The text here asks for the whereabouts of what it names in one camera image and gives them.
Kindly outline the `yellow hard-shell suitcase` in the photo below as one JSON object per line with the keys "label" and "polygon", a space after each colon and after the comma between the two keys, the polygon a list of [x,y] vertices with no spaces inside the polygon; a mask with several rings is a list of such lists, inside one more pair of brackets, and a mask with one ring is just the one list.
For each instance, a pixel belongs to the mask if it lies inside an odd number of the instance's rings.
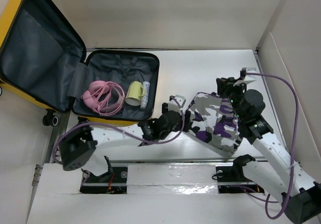
{"label": "yellow hard-shell suitcase", "polygon": [[[1,15],[1,82],[16,95],[56,113],[73,112],[90,121],[122,124],[152,116],[160,62],[146,52],[96,50],[87,54],[81,37],[51,0],[9,0]],[[81,95],[90,83],[149,82],[146,108],[125,104],[105,117],[88,108]]]}

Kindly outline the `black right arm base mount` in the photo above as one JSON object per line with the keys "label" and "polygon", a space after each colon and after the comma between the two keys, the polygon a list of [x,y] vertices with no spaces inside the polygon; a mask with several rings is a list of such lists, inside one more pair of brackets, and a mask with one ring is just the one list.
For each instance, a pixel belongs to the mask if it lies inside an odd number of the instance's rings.
{"label": "black right arm base mount", "polygon": [[256,159],[248,154],[237,157],[231,166],[217,166],[212,179],[217,181],[219,194],[264,193],[264,189],[246,178],[242,167]]}

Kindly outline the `pale yellow mug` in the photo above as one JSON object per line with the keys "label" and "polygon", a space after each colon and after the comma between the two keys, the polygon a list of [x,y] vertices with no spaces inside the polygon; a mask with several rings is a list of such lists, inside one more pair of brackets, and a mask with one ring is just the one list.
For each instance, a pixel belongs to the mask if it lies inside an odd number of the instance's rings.
{"label": "pale yellow mug", "polygon": [[127,91],[125,102],[131,106],[139,106],[145,96],[145,88],[141,82],[133,81]]}

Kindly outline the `purple camouflage pouch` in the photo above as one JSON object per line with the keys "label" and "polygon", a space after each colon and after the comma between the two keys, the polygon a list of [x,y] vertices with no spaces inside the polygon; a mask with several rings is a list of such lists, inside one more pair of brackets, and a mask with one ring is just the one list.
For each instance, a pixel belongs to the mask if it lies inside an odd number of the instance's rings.
{"label": "purple camouflage pouch", "polygon": [[232,154],[242,142],[230,101],[214,92],[195,95],[186,110],[184,132],[208,146]]}

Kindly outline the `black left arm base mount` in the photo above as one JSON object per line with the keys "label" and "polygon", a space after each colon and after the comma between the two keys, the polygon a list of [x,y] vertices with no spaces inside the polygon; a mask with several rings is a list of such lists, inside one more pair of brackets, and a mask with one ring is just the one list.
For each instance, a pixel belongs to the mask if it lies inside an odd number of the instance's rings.
{"label": "black left arm base mount", "polygon": [[104,157],[107,172],[95,176],[91,172],[81,169],[82,181],[80,192],[83,194],[127,194],[127,166],[112,166],[108,157]]}

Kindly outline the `pink headphones with cable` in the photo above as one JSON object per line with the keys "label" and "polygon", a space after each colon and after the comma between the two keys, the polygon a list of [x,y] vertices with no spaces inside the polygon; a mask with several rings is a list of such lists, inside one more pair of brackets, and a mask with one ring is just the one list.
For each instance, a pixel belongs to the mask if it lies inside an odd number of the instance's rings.
{"label": "pink headphones with cable", "polygon": [[113,81],[94,81],[81,95],[85,105],[100,116],[112,116],[118,113],[125,101],[123,88]]}

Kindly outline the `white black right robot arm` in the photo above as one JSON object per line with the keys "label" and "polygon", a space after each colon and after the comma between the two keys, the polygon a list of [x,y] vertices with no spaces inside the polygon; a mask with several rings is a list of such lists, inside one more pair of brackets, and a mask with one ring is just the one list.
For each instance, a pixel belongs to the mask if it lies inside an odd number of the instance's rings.
{"label": "white black right robot arm", "polygon": [[238,119],[238,131],[273,168],[265,170],[254,157],[243,155],[233,162],[232,176],[261,186],[280,205],[292,223],[304,223],[320,214],[320,183],[309,176],[282,146],[262,116],[262,94],[247,89],[247,80],[218,78],[217,94],[229,100]]}

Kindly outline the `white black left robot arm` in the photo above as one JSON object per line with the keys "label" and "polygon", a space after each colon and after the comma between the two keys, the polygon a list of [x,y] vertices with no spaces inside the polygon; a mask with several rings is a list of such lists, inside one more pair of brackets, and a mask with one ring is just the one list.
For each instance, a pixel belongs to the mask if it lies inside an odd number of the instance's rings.
{"label": "white black left robot arm", "polygon": [[186,100],[176,95],[164,103],[159,118],[127,127],[99,122],[83,122],[62,135],[56,143],[64,171],[85,169],[101,182],[111,178],[106,149],[120,146],[142,147],[166,144],[178,138],[184,128]]}

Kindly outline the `white toothpaste tube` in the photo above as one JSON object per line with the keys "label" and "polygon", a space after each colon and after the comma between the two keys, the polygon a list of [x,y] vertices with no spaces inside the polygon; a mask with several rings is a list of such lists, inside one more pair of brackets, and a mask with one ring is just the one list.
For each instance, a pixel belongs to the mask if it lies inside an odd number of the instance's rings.
{"label": "white toothpaste tube", "polygon": [[144,96],[141,99],[140,109],[146,109],[149,98],[150,83],[148,81],[144,81],[142,83],[142,87],[144,90]]}

